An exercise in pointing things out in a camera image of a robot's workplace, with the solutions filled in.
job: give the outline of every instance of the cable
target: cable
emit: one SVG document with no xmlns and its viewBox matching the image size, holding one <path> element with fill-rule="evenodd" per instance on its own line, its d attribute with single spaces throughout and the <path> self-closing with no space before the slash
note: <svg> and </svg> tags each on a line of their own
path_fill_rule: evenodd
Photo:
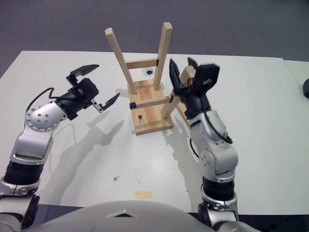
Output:
<svg viewBox="0 0 309 232">
<path fill-rule="evenodd" d="M 36 96 L 31 102 L 30 104 L 28 105 L 27 109 L 26 109 L 26 112 L 30 109 L 30 107 L 33 105 L 33 103 L 40 97 L 42 96 L 44 93 L 46 93 L 47 91 L 50 91 L 49 95 L 48 95 L 48 98 L 49 99 L 57 99 L 57 100 L 68 100 L 68 101 L 74 101 L 76 100 L 75 98 L 62 98 L 62 97 L 52 97 L 52 94 L 53 94 L 53 91 L 55 90 L 55 88 L 53 87 L 50 87 L 50 88 L 47 88 L 46 90 L 44 90 L 42 93 L 40 93 L 38 96 Z"/>
<path fill-rule="evenodd" d="M 299 215 L 293 215 L 293 216 L 288 217 L 285 220 L 282 220 L 281 222 L 278 222 L 277 224 L 271 224 L 267 229 L 262 230 L 262 231 L 263 232 L 268 232 L 270 229 L 276 230 L 277 226 L 279 226 L 280 224 L 282 224 L 282 223 L 284 223 L 284 222 L 286 222 L 286 221 L 288 221 L 288 220 L 290 220 L 290 219 L 292 219 L 294 217 L 297 217 L 297 216 L 299 216 Z"/>
<path fill-rule="evenodd" d="M 196 153 L 196 151 L 194 150 L 193 146 L 192 146 L 192 139 L 190 138 L 190 147 L 191 150 L 193 151 L 193 153 L 195 154 L 195 156 L 198 158 L 198 154 Z"/>
<path fill-rule="evenodd" d="M 216 133 L 216 135 L 217 135 L 220 139 L 222 139 L 224 142 L 226 142 L 226 143 L 228 143 L 228 144 L 232 144 L 233 141 L 232 141 L 232 139 L 231 139 L 229 136 L 227 136 L 226 138 L 223 137 L 223 136 L 216 130 L 216 128 L 213 126 L 213 124 L 212 124 L 211 121 L 209 120 L 209 117 L 207 116 L 207 113 L 206 113 L 206 111 L 205 111 L 205 107 L 204 107 L 204 105 L 203 105 L 203 101 L 201 101 L 201 106 L 202 106 L 203 113 L 204 113 L 204 115 L 205 115 L 205 118 L 206 118 L 207 123 L 210 125 L 210 127 L 211 127 L 212 130 Z"/>
</svg>

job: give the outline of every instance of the tape piece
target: tape piece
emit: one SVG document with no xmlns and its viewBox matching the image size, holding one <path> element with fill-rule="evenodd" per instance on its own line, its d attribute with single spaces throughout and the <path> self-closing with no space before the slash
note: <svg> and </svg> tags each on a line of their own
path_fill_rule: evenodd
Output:
<svg viewBox="0 0 309 232">
<path fill-rule="evenodd" d="M 136 198 L 150 198 L 153 196 L 151 191 L 135 191 Z"/>
</svg>

